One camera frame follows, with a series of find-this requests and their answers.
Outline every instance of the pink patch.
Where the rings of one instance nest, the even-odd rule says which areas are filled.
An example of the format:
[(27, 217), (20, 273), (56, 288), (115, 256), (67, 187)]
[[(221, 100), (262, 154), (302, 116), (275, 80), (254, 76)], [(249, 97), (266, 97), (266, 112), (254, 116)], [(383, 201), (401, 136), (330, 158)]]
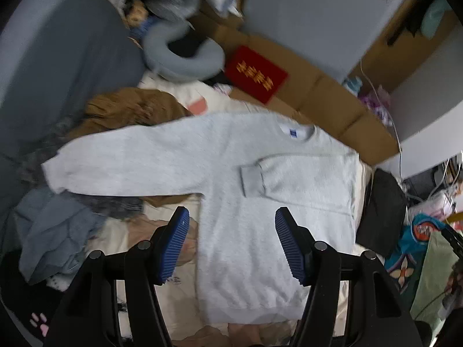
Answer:
[(201, 97), (201, 99), (188, 105), (188, 110), (193, 115), (202, 115), (203, 113), (205, 113), (207, 111), (207, 102), (205, 101), (205, 98)]
[(40, 330), (42, 330), (42, 335), (45, 337), (47, 336), (47, 333), (48, 333), (48, 326), (47, 325), (40, 325)]

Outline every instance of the pink paw print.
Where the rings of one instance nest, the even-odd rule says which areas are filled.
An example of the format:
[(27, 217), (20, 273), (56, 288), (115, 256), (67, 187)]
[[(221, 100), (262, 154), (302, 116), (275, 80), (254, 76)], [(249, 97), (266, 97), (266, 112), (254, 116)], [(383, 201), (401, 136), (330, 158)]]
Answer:
[(43, 313), (40, 313), (40, 318), (35, 313), (32, 313), (31, 319), (29, 320), (29, 322), (31, 323), (31, 325), (34, 328), (39, 328), (40, 329), (40, 331), (42, 332), (43, 337), (47, 336), (49, 327), (48, 327), (48, 325), (45, 324), (47, 322), (47, 317), (45, 317), (45, 315)]

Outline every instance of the gray sofa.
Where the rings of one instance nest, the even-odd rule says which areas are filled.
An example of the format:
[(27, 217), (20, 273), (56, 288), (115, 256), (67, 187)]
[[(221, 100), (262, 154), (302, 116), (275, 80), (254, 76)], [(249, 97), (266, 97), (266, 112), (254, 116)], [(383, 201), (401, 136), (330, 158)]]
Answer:
[[(9, 213), (25, 193), (21, 156), (89, 98), (136, 86), (143, 71), (142, 53), (108, 0), (21, 0), (0, 34), (2, 253), (17, 248)], [(26, 345), (41, 345), (20, 326), (6, 330), (10, 321), (17, 323), (7, 309), (0, 315), (0, 335), (20, 331)]]

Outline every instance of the brown jacket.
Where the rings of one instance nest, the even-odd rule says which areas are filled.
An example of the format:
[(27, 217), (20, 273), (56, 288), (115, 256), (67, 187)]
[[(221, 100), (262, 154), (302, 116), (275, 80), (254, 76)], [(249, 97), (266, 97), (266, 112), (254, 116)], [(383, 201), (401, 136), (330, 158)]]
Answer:
[[(191, 112), (167, 92), (136, 87), (125, 87), (117, 92), (95, 96), (87, 103), (85, 114), (87, 118), (82, 124), (68, 133), (70, 140), (129, 125), (157, 125), (191, 116)], [(177, 204), (187, 197), (159, 195), (143, 199), (159, 207)]]

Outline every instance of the cable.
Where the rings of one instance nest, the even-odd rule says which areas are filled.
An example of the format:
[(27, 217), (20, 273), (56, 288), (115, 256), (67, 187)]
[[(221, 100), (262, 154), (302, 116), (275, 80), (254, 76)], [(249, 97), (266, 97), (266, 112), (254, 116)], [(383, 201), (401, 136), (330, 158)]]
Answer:
[(455, 175), (455, 178), (453, 179), (452, 181), (452, 185), (450, 185), (450, 189), (453, 188), (453, 185), (455, 185), (455, 183), (457, 182), (458, 180), (458, 176), (460, 176), (460, 171), (462, 170), (462, 164), (461, 163), (458, 163), (458, 171), (457, 171), (457, 174)]
[(413, 319), (414, 321), (417, 320), (418, 317), (421, 316), (421, 314), (433, 303), (435, 302), (439, 297), (441, 297), (443, 294), (445, 293), (445, 291), (442, 291), (441, 293), (439, 293), (435, 298), (433, 298), (431, 301), (429, 301), (428, 304), (426, 304), (426, 306), (420, 310), (420, 312), (417, 314), (417, 316)]
[(435, 192), (435, 191), (439, 188), (439, 186), (441, 186), (441, 184), (443, 183), (443, 181), (444, 181), (444, 179), (445, 179), (445, 175), (446, 175), (446, 173), (447, 173), (447, 167), (449, 166), (449, 163), (450, 163), (450, 159), (447, 159), (447, 162), (445, 163), (444, 174), (442, 175), (442, 178), (441, 178), (441, 180), (439, 181), (439, 184), (437, 184), (436, 187), (431, 191), (431, 193), (429, 193), (427, 199), (430, 199), (431, 196), (434, 194), (434, 192)]
[(363, 71), (361, 59), (360, 59), (360, 71), (362, 72), (362, 75), (365, 77), (365, 79), (368, 81), (371, 88), (373, 89), (374, 94), (376, 95), (376, 98), (378, 99), (378, 103), (380, 104), (380, 106), (383, 107), (385, 111), (387, 111), (387, 114), (389, 115), (389, 118), (392, 121), (392, 127), (394, 128), (394, 133), (395, 133), (395, 140), (397, 141), (397, 146), (399, 148), (399, 177), (400, 177), (400, 181), (402, 181), (402, 146), (400, 145), (399, 135), (397, 134), (397, 129), (395, 128), (394, 119), (392, 118), (389, 110), (384, 106), (383, 102), (380, 100), (378, 93), (376, 92), (376, 88), (374, 88), (373, 82), (371, 82), (370, 78), (368, 78), (368, 76)]
[(405, 193), (405, 195), (406, 195), (407, 197), (411, 198), (411, 199), (414, 199), (414, 200), (418, 201), (418, 202), (424, 202), (424, 199), (421, 199), (420, 197), (416, 197), (416, 196), (413, 195), (413, 194)]

